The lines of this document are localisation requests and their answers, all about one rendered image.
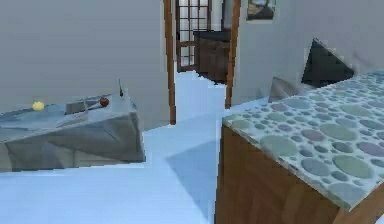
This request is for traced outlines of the dark wooden cabinet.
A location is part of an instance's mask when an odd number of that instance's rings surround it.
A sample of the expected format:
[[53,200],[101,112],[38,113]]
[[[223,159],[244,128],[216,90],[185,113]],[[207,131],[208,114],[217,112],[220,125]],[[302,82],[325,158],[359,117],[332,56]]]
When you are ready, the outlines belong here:
[[215,84],[226,84],[230,51],[229,31],[194,31],[195,71]]

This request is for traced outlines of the wooden glazed door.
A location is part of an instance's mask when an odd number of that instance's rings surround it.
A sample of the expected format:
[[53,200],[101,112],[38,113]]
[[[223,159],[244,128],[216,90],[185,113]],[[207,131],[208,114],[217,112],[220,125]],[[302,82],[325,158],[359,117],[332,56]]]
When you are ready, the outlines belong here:
[[177,71],[185,72],[195,65],[195,31],[211,28],[212,0],[175,0]]

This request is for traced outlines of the wooden counter with pebble top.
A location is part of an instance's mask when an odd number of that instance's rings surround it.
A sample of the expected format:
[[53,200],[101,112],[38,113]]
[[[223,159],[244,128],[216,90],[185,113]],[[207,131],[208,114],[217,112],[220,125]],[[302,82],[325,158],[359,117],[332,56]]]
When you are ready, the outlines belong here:
[[222,120],[214,224],[384,218],[384,70]]

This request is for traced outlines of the framed landscape picture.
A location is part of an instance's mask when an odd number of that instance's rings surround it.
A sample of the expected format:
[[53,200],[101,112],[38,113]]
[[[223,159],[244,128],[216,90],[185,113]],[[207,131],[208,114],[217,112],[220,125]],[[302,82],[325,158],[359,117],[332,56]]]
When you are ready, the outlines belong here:
[[276,0],[248,0],[247,20],[272,20],[274,18]]

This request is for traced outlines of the grey stone kitchen counter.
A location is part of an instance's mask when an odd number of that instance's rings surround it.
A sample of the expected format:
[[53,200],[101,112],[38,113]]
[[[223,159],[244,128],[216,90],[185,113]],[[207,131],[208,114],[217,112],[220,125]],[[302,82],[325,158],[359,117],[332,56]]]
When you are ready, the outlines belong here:
[[67,104],[0,114],[0,172],[143,162],[136,105],[127,95],[106,98],[106,107],[70,115]]

